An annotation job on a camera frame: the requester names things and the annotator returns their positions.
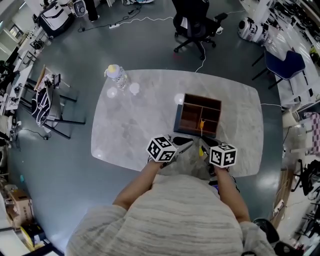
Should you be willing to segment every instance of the office chair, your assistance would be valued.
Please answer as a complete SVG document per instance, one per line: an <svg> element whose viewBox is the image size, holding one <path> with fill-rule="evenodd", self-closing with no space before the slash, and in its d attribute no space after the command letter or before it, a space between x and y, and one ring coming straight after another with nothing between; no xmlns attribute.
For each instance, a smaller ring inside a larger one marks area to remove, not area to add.
<svg viewBox="0 0 320 256"><path fill-rule="evenodd" d="M212 47L216 47L216 43L209 37L214 37L216 31L220 27L221 21L228 17L227 14L221 13L211 20L206 17L209 9L209 0L172 0L176 15L173 18L173 25L176 29L175 37L183 35L187 41L180 44L174 49L177 53L181 47L194 42L201 52L200 60L205 59L205 50L200 42L212 43Z"/></svg>

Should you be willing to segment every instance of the blue chair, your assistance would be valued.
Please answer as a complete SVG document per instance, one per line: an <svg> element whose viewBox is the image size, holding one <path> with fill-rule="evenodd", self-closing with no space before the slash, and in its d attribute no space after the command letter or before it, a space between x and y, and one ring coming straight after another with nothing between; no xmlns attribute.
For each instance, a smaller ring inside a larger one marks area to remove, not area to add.
<svg viewBox="0 0 320 256"><path fill-rule="evenodd" d="M274 84L270 85L268 89L276 86L283 79L289 80L293 78L295 75L306 68L304 59L302 58L301 54L291 50L288 50L286 52L285 60L281 60L265 50L264 53L252 64L252 67L257 64L258 61L260 61L263 57L265 58L266 68L259 74L257 74L254 78L252 78L252 81L267 71L268 74L270 72L276 74L278 77L280 77L280 79Z"/></svg>

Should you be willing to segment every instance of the white marble table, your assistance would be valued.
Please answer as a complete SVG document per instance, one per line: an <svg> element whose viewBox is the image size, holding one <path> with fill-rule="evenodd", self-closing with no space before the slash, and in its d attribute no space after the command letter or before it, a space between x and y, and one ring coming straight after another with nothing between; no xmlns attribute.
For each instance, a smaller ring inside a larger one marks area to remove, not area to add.
<svg viewBox="0 0 320 256"><path fill-rule="evenodd" d="M95 158L141 171L147 162L147 144L158 134L172 134L177 103L189 93L222 101L216 138L238 148L235 177L255 175L263 150L263 117L256 89L229 79L176 70L127 71L140 85L134 95L117 88L107 78L94 114L91 153ZM164 168L167 174L192 174L205 169L199 159L198 138L194 146Z"/></svg>

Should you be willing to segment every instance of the wooden box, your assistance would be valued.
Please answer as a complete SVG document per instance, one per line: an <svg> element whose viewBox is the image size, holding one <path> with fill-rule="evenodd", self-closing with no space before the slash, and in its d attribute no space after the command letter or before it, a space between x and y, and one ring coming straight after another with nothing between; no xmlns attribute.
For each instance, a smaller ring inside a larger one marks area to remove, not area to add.
<svg viewBox="0 0 320 256"><path fill-rule="evenodd" d="M202 134L216 136L221 114L221 101L198 95L185 94L179 129L201 136L200 121L205 120Z"/></svg>

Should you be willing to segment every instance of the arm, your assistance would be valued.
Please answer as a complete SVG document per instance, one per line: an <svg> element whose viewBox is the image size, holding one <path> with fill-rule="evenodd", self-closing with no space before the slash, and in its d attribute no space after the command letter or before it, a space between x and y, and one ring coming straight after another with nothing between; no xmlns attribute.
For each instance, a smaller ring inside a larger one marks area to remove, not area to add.
<svg viewBox="0 0 320 256"><path fill-rule="evenodd" d="M218 180L220 199L230 207L236 220L250 222L249 211L245 201L236 189L235 183L225 168L214 167Z"/></svg>
<svg viewBox="0 0 320 256"><path fill-rule="evenodd" d="M150 190L158 170L163 162L151 160L142 169L140 175L131 181L115 198L113 205L128 210L134 201Z"/></svg>

